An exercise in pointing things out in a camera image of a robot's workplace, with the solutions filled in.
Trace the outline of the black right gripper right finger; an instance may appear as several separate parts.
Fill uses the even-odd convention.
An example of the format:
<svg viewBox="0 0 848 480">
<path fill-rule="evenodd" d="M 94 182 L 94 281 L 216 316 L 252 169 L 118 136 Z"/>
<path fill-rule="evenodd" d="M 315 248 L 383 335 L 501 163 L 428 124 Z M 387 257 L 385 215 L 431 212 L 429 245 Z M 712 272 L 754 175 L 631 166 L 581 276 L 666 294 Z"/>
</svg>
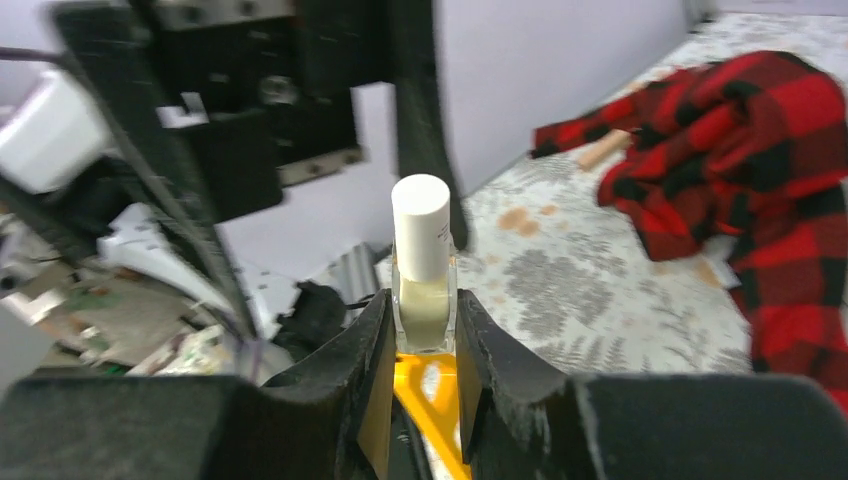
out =
<svg viewBox="0 0 848 480">
<path fill-rule="evenodd" d="M 458 294 L 460 437 L 476 479 L 843 479 L 847 423 L 785 375 L 567 374 Z"/>
</svg>

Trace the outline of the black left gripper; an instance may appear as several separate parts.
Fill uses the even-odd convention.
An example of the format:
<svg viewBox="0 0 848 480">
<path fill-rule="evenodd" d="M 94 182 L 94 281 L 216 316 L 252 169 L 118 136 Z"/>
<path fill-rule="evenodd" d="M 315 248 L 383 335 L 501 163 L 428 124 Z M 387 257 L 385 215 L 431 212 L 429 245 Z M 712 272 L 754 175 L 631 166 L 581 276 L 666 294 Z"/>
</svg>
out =
<svg viewBox="0 0 848 480">
<path fill-rule="evenodd" d="M 55 3 L 52 23 L 93 95 L 136 193 L 177 256 L 222 294 L 231 329 L 259 335 L 215 228 L 278 205 L 287 186 L 340 172 L 366 155 L 352 91 L 386 80 L 383 1 Z M 455 248 L 471 235 L 443 129 L 431 0 L 390 3 L 397 170 L 426 173 L 451 193 Z M 163 127 L 166 98 L 199 112 L 186 141 Z"/>
</svg>

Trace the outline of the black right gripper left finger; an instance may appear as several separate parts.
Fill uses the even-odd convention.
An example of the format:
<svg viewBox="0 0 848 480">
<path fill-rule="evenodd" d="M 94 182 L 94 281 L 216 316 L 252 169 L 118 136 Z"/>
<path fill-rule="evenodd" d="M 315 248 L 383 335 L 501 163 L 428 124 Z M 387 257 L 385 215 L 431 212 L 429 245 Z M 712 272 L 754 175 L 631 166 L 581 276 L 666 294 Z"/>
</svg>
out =
<svg viewBox="0 0 848 480">
<path fill-rule="evenodd" d="M 5 479 L 384 479 L 394 334 L 379 292 L 256 386 L 236 376 L 29 377 L 1 403 Z"/>
</svg>

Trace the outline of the white cap nail polish bottle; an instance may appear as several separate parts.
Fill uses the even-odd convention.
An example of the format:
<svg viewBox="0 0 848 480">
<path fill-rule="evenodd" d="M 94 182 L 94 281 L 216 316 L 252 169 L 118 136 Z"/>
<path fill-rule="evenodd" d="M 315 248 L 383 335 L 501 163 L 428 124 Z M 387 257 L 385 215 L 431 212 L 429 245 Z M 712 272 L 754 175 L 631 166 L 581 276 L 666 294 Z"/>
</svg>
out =
<svg viewBox="0 0 848 480">
<path fill-rule="evenodd" d="M 391 191 L 391 294 L 402 354 L 454 351 L 457 281 L 450 200 L 447 184 L 429 174 L 404 177 Z"/>
</svg>

